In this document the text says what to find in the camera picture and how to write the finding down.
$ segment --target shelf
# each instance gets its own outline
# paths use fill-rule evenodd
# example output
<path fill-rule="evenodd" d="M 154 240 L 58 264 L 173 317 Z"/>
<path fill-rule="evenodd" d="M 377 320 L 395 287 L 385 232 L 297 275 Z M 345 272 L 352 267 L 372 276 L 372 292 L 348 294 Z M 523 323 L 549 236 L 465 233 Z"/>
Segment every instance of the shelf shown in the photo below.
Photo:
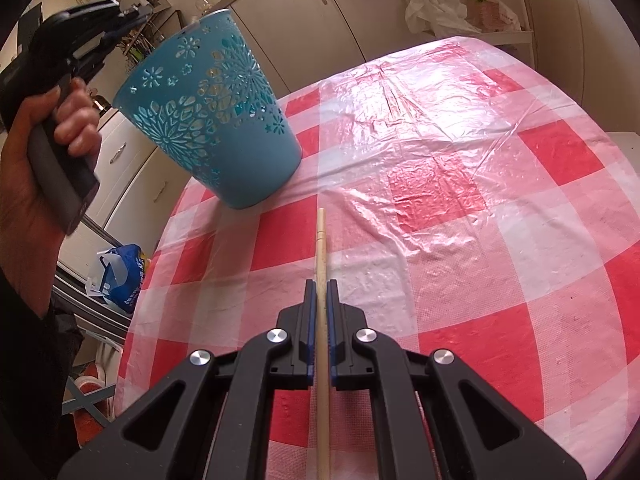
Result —
<path fill-rule="evenodd" d="M 160 0 L 161 3 L 156 6 L 156 7 L 152 7 L 152 11 L 151 11 L 151 15 L 149 16 L 148 20 L 146 20 L 145 23 L 143 23 L 143 25 L 140 25 L 140 28 L 138 29 L 138 31 L 136 32 L 135 36 L 133 37 L 133 39 L 131 41 L 129 41 L 129 44 L 127 45 L 127 47 L 124 49 L 124 51 L 122 52 L 123 56 L 126 56 L 129 53 L 129 50 L 131 50 L 131 47 L 133 46 L 133 44 L 136 43 L 136 41 L 138 40 L 140 34 L 142 34 L 142 31 L 145 30 L 145 27 L 149 24 L 149 23 L 153 23 L 153 25 L 155 25 L 156 27 L 161 27 L 162 24 L 164 22 L 162 22 L 161 25 L 156 25 L 155 23 L 155 19 L 156 17 L 159 16 L 159 14 L 165 10 L 171 10 L 171 4 L 167 1 L 167 0 Z M 165 21 L 168 19 L 168 17 L 171 15 L 170 12 L 168 12 L 167 14 L 167 18 L 165 19 Z"/>
<path fill-rule="evenodd" d="M 530 30 L 516 30 L 513 32 L 484 32 L 469 34 L 470 38 L 478 38 L 493 46 L 533 43 L 533 32 Z"/>

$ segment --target perforated flower pattern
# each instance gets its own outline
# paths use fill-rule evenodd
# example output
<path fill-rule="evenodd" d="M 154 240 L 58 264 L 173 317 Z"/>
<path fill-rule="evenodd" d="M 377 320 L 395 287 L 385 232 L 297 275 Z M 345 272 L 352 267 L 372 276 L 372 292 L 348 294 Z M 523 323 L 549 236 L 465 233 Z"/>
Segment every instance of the perforated flower pattern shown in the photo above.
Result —
<path fill-rule="evenodd" d="M 287 123 L 285 122 L 282 111 L 278 108 L 277 113 L 270 117 L 270 122 L 264 125 L 264 129 L 268 132 L 273 132 L 278 135 L 282 135 L 287 131 Z"/>
<path fill-rule="evenodd" d="M 223 48 L 211 53 L 214 66 L 209 72 L 222 78 L 243 108 L 273 105 L 271 87 L 242 37 L 232 34 L 221 43 Z"/>
<path fill-rule="evenodd" d="M 196 57 L 199 48 L 200 38 L 180 38 L 175 57 L 184 57 L 185 59 Z"/>
<path fill-rule="evenodd" d="M 158 68 L 151 67 L 151 69 L 145 68 L 142 75 L 142 86 L 145 88 L 153 88 L 154 86 L 160 86 L 160 80 L 162 79 L 161 66 Z"/>
<path fill-rule="evenodd" d="M 182 96 L 176 103 L 164 106 L 151 101 L 149 108 L 138 107 L 134 114 L 136 126 L 153 142 L 188 171 L 201 166 L 209 155 L 207 136 L 215 132 L 214 120 L 193 96 Z M 209 139 L 216 144 L 216 139 Z"/>
<path fill-rule="evenodd" d="M 224 22 L 215 28 L 203 25 L 167 40 L 172 42 L 167 52 L 162 56 L 155 52 L 154 60 L 146 60 L 137 78 L 127 85 L 132 102 L 127 117 L 173 160 L 215 190 L 221 181 L 222 188 L 226 186 L 221 168 L 230 171 L 222 153 L 233 152 L 238 142 L 244 145 L 254 134 L 268 132 L 275 139 L 288 130 L 244 39 L 230 18 L 221 18 Z M 261 136 L 256 142 L 270 141 Z"/>

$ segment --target table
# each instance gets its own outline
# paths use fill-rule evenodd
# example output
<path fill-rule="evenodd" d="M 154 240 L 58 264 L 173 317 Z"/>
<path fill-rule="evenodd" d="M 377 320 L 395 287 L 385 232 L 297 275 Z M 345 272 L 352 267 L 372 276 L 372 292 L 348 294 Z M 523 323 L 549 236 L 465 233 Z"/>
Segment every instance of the table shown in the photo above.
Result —
<path fill-rule="evenodd" d="M 345 303 L 449 348 L 594 479 L 640 415 L 640 180 L 571 99 L 479 40 L 425 44 L 280 101 L 300 168 L 230 210 L 191 180 L 127 335 L 123 410 L 191 351 L 302 300 L 316 209 Z M 332 478 L 375 478 L 369 403 L 332 392 Z M 268 478 L 315 479 L 315 395 L 278 392 Z"/>

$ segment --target bottle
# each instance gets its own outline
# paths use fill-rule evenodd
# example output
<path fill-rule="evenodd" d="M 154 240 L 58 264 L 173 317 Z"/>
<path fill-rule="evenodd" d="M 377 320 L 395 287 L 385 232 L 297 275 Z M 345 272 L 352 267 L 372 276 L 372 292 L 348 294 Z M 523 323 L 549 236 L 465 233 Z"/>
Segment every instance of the bottle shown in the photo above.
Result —
<path fill-rule="evenodd" d="M 206 14 L 213 8 L 207 0 L 196 0 L 196 9 L 200 11 L 202 15 Z"/>

